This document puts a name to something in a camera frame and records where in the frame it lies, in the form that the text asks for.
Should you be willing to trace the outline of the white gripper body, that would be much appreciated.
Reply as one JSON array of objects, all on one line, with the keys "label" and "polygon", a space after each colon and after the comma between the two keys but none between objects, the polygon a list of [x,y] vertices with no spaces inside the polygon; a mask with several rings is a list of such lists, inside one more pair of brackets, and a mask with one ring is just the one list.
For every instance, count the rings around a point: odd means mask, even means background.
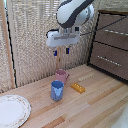
[{"label": "white gripper body", "polygon": [[80,28],[52,29],[47,32],[46,36],[46,45],[49,47],[76,44],[80,38]]}]

